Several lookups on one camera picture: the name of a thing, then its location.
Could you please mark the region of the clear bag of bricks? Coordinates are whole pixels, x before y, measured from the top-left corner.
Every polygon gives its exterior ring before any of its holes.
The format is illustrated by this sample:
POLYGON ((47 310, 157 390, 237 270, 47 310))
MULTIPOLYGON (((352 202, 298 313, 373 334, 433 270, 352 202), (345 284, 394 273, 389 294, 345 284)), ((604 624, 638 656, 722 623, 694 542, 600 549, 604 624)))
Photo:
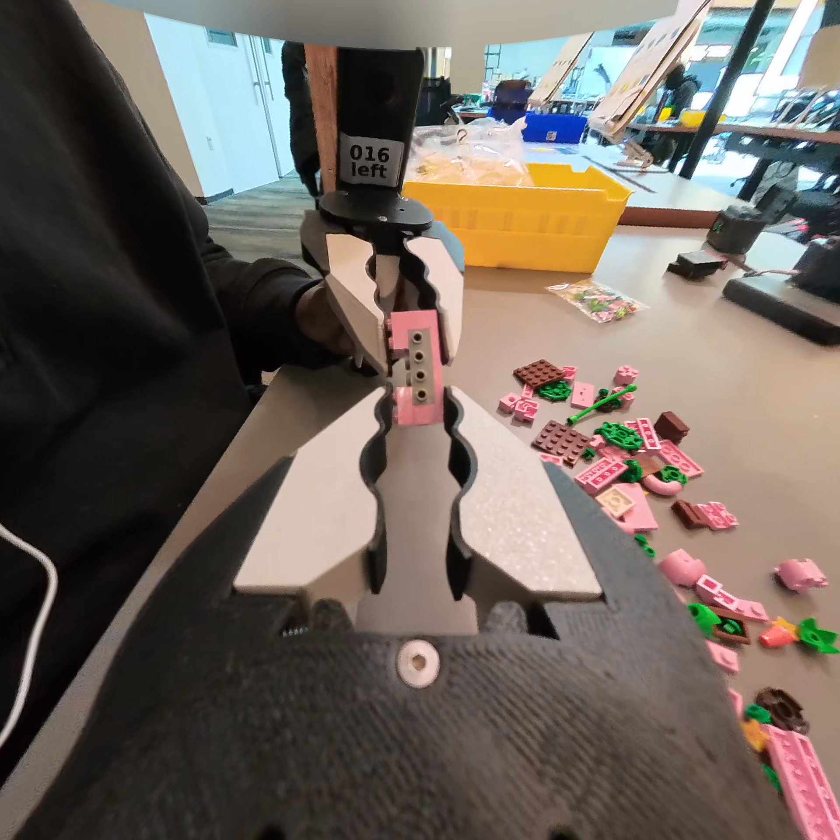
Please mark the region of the clear bag of bricks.
POLYGON ((648 310, 641 301, 592 279, 551 285, 544 290, 599 323, 622 321, 648 310))

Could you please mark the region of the black device with green mark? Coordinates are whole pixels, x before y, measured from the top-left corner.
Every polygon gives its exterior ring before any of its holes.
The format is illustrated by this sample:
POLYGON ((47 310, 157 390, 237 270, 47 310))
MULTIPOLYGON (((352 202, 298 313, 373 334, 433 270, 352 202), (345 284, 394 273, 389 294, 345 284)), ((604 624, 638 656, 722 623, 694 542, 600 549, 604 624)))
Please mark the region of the black device with green mark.
POLYGON ((723 255, 745 256, 764 231, 766 216, 750 204, 732 204, 721 210, 707 232, 708 246, 723 255))

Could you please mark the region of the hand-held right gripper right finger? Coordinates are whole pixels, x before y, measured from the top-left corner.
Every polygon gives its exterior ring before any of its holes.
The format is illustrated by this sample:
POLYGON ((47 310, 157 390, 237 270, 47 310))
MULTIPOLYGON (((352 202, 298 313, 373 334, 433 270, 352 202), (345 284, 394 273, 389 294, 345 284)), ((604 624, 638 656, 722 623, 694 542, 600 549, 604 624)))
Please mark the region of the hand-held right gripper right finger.
POLYGON ((456 386, 445 389, 448 586, 475 603, 595 602, 603 590, 548 466, 456 386))

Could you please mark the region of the large cardboard panel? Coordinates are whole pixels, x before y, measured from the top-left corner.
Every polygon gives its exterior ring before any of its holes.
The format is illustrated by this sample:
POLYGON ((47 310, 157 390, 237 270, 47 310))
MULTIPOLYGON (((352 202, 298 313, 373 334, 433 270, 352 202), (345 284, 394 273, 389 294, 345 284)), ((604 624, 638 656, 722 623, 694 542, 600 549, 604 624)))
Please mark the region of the large cardboard panel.
POLYGON ((710 5, 710 1, 680 1, 673 16, 648 30, 612 89, 591 112, 590 131, 606 138, 623 135, 695 42, 710 5))

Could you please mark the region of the person's black clothed body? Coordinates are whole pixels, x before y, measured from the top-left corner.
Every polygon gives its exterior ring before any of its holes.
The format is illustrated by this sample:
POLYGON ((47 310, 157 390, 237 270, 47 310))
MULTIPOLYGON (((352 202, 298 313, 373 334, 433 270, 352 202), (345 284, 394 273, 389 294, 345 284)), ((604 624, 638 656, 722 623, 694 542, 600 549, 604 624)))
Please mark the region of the person's black clothed body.
POLYGON ((2 524, 58 592, 2 781, 247 417, 202 208, 68 2, 2 2, 2 524))

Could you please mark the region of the white square plate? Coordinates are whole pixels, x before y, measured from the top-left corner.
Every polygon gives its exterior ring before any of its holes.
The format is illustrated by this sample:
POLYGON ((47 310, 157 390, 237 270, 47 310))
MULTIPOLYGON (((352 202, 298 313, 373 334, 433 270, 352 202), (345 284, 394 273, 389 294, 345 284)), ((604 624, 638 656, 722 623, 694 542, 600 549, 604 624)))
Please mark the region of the white square plate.
POLYGON ((636 499, 629 485, 609 486, 594 499, 615 520, 622 520, 636 507, 636 499))

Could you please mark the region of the pile of small toy bricks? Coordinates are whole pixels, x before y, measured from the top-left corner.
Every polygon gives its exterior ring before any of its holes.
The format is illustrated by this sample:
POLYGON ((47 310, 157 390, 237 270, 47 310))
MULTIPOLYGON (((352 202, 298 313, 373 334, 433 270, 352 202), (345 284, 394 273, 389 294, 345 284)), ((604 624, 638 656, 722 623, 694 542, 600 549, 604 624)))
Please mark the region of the pile of small toy bricks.
POLYGON ((679 493, 699 467, 646 419, 624 424, 644 448, 606 442, 574 467, 540 453, 603 590, 595 602, 528 607, 560 661, 549 703, 549 780, 561 798, 551 838, 838 838, 838 803, 808 738, 802 705, 762 689, 733 717, 712 666, 739 672, 749 625, 765 649, 798 644, 838 654, 837 635, 811 617, 770 620, 729 593, 683 550, 643 559, 656 522, 647 490, 679 493), (633 487, 615 520, 594 497, 633 487))

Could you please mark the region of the person's left hand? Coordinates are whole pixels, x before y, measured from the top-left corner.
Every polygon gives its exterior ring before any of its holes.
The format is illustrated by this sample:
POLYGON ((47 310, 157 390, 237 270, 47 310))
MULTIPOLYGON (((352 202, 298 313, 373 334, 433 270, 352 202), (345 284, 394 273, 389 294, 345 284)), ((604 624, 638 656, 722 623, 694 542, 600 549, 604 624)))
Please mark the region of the person's left hand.
POLYGON ((342 359, 355 355, 354 342, 332 309, 325 281, 304 290, 294 309, 299 331, 309 341, 342 359))

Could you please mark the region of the brown studded plate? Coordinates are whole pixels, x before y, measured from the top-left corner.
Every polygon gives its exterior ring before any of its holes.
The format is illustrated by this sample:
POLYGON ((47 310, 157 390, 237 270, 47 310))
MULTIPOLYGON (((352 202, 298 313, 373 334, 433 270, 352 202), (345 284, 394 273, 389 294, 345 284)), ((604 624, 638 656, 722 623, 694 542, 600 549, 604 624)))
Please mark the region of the brown studded plate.
POLYGON ((527 385, 534 391, 564 380, 564 368, 547 360, 531 362, 515 369, 512 373, 521 384, 527 385))
POLYGON ((574 467, 590 446, 591 440, 591 435, 549 420, 533 439, 531 446, 544 455, 559 459, 562 465, 574 467))

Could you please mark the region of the pink toy brick assembly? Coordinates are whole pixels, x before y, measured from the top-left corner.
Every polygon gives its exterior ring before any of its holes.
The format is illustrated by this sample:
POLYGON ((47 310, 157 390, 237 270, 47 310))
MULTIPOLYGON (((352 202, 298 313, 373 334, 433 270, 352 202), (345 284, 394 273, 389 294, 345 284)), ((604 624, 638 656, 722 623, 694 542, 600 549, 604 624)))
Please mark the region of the pink toy brick assembly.
POLYGON ((394 422, 400 426, 440 425, 445 419, 445 387, 432 310, 395 311, 388 322, 392 361, 403 360, 406 383, 395 387, 394 422))

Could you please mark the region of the small cardboard panel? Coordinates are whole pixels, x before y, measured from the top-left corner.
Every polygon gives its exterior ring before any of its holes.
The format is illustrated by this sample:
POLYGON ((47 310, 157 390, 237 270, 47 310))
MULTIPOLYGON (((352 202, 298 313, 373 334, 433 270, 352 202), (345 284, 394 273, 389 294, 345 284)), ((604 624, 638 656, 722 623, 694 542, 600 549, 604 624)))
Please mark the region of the small cardboard panel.
POLYGON ((553 100, 562 88, 565 79, 575 67, 581 53, 590 43, 594 33, 588 32, 569 36, 552 66, 543 74, 539 84, 528 99, 530 109, 540 109, 553 100))

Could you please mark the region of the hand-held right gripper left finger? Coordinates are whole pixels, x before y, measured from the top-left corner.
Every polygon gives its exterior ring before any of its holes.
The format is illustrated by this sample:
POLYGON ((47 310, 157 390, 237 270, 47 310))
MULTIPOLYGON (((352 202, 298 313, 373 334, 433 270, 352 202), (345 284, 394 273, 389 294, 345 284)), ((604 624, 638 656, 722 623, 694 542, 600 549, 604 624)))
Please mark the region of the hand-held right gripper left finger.
POLYGON ((373 392, 287 460, 286 472, 234 578, 238 593, 359 601, 382 588, 389 387, 373 392))

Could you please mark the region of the black metal pole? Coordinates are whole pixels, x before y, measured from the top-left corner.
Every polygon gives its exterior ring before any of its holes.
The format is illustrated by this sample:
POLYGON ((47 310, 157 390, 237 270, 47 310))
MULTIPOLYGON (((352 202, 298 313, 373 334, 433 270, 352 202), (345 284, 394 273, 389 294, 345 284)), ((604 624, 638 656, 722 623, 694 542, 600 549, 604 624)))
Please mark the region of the black metal pole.
POLYGON ((691 180, 697 169, 698 163, 709 139, 712 137, 720 117, 732 94, 734 85, 750 56, 750 52, 756 44, 758 37, 764 27, 767 17, 773 8, 774 1, 756 1, 752 6, 749 18, 742 29, 738 42, 734 46, 730 60, 723 71, 722 77, 717 84, 703 120, 700 122, 695 137, 688 148, 686 158, 679 171, 679 177, 691 180))

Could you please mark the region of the long black bar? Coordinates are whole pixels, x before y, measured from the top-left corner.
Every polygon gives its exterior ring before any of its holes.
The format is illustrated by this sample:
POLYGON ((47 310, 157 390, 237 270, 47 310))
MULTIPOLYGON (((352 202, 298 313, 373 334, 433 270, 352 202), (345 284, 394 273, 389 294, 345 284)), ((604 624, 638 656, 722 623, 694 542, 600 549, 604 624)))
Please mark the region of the long black bar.
POLYGON ((805 340, 839 345, 839 304, 795 285, 782 274, 730 279, 721 296, 805 340))

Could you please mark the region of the clear plastic bags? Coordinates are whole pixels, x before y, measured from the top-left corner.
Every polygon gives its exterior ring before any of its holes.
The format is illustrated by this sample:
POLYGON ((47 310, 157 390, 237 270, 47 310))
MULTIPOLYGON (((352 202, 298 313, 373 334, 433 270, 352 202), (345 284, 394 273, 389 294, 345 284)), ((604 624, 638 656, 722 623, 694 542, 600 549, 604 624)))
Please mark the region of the clear plastic bags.
POLYGON ((486 118, 415 129, 405 182, 532 187, 524 126, 486 118))

